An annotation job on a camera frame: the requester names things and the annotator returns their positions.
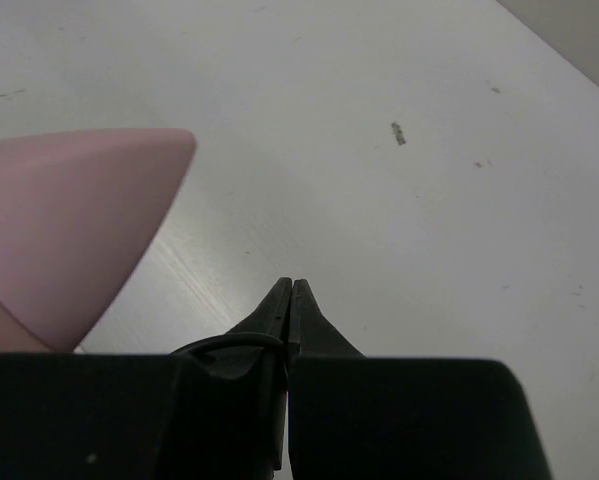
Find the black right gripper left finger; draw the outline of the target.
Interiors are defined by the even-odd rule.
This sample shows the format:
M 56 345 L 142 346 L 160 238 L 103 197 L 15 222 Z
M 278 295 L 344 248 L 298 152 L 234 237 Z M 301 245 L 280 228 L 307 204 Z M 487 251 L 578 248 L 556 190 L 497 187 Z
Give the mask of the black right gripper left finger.
M 0 353 L 0 479 L 270 479 L 292 282 L 170 354 Z

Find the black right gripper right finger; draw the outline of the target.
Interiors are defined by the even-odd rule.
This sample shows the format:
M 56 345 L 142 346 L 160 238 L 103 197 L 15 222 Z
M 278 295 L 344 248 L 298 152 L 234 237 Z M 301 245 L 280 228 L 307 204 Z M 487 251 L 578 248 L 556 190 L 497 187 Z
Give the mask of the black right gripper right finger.
M 547 479 L 520 382 L 488 359 L 362 355 L 304 280 L 290 300 L 288 449 L 296 479 Z

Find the pink blue cat-ear headphones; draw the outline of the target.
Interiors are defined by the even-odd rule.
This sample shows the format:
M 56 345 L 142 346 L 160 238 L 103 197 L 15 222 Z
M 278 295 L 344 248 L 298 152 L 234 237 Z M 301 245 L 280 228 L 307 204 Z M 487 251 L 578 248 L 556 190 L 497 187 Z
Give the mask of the pink blue cat-ear headphones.
M 168 128 L 0 140 L 0 353 L 80 344 L 150 246 L 195 149 Z

